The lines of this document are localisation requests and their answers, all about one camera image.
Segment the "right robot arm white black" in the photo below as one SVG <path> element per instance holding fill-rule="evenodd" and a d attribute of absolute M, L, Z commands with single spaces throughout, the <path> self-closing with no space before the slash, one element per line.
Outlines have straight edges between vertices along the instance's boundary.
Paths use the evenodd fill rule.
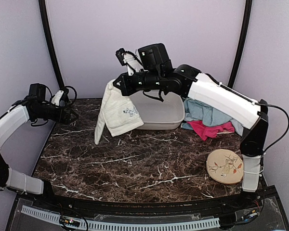
<path fill-rule="evenodd" d="M 248 208 L 255 200 L 254 192 L 258 189 L 263 165 L 263 148 L 268 131 L 267 102 L 250 99 L 187 64 L 173 68 L 162 43 L 139 48 L 138 53 L 139 56 L 136 56 L 123 48 L 116 51 L 120 64 L 128 69 L 113 84 L 122 96 L 131 96 L 139 91 L 146 95 L 157 90 L 157 100 L 163 101 L 162 94 L 173 92 L 206 103 L 243 126 L 240 151 L 244 163 L 244 192 L 237 197 L 236 205 L 241 209 Z"/>

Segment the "white embroidered towel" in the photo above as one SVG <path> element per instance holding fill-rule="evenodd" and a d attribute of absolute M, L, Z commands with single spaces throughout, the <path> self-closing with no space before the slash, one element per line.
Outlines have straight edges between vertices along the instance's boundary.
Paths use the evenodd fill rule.
<path fill-rule="evenodd" d="M 104 127 L 111 136 L 119 136 L 144 124 L 138 110 L 128 96 L 122 96 L 121 91 L 109 81 L 102 98 L 101 108 L 94 132 L 94 143 L 99 144 Z"/>

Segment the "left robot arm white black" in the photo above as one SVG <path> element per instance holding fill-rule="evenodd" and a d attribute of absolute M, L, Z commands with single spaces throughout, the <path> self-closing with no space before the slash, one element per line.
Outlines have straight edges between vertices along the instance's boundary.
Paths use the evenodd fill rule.
<path fill-rule="evenodd" d="M 31 84 L 28 95 L 16 101 L 0 117 L 0 151 L 4 143 L 28 121 L 32 127 L 38 127 L 40 119 L 45 124 L 50 120 L 63 125 L 75 122 L 79 116 L 72 109 L 74 101 L 68 99 L 69 91 L 73 89 L 72 86 L 64 86 L 46 100 L 46 93 L 50 89 L 44 84 Z M 21 194 L 40 195 L 40 203 L 48 210 L 58 206 L 58 198 L 49 192 L 52 190 L 50 183 L 13 170 L 0 153 L 0 191 L 5 188 Z"/>

